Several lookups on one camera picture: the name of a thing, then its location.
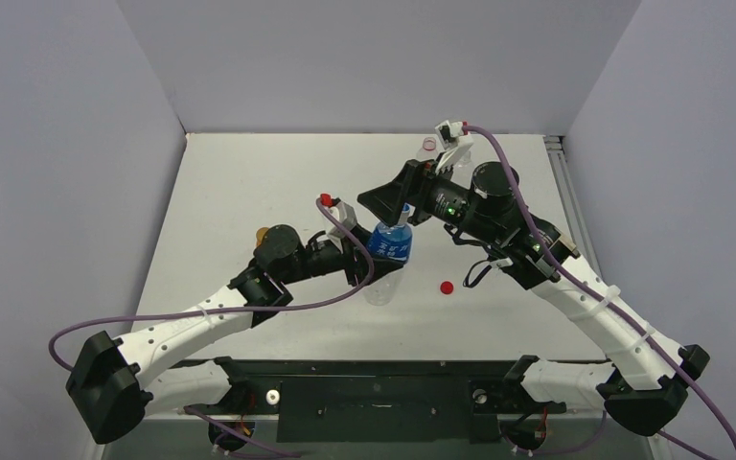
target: transparent bottle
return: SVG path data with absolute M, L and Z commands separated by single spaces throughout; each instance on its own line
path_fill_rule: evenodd
M 475 163 L 472 161 L 472 152 L 468 151 L 452 165 L 452 183 L 458 184 L 465 189 L 472 184 L 472 173 L 475 171 Z
M 422 147 L 416 152 L 416 159 L 419 161 L 427 161 L 432 160 L 436 155 L 436 138 L 426 137 L 424 141 L 422 141 Z
M 374 228 L 374 233 L 368 240 L 368 252 L 375 256 L 387 257 L 407 264 L 410 260 L 410 250 L 413 245 L 413 229 L 407 224 L 410 216 L 410 206 L 405 204 L 399 223 L 389 227 L 380 222 Z M 399 284 L 402 282 L 404 267 L 388 273 L 376 280 L 369 286 L 363 288 L 365 300 L 371 305 L 387 305 Z

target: bottle label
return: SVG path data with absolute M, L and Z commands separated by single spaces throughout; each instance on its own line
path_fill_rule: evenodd
M 412 239 L 392 241 L 375 230 L 374 234 L 371 235 L 371 239 L 368 241 L 368 252 L 375 256 L 407 262 L 407 259 L 410 258 L 410 246 L 412 242 Z

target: gray wall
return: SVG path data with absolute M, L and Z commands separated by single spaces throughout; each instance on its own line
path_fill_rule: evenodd
M 188 131 L 565 133 L 639 0 L 118 0 Z
M 0 2 L 0 459 L 80 458 L 46 342 L 135 307 L 183 143 L 113 1 Z
M 706 348 L 736 426 L 736 2 L 643 1 L 566 148 L 606 278 Z M 694 395 L 670 432 L 734 458 Z

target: red bottle cap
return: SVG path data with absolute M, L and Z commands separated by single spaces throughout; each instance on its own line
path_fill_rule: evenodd
M 452 294 L 453 286 L 451 282 L 444 281 L 444 283 L 442 283 L 439 289 L 442 291 L 443 294 L 450 295 Z

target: gray floor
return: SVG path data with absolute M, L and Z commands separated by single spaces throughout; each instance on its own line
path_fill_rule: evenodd
M 547 449 L 575 446 L 591 435 L 598 420 L 555 420 L 546 441 Z M 260 422 L 256 438 L 274 441 L 276 422 Z M 150 420 L 111 444 L 105 450 L 103 460 L 202 460 L 225 458 L 210 453 L 207 438 L 207 424 L 201 421 L 162 421 Z M 325 443 L 325 444 L 281 444 L 282 449 L 304 453 L 307 460 L 361 460 L 375 459 L 504 459 L 512 458 L 512 452 L 505 444 L 473 445 L 466 441 L 439 441 L 436 443 Z M 262 453 L 255 448 L 245 448 L 241 452 Z M 613 420 L 608 420 L 606 432 L 590 448 L 573 455 L 553 456 L 563 459 L 607 459 L 644 460 L 653 458 L 645 438 L 629 433 Z

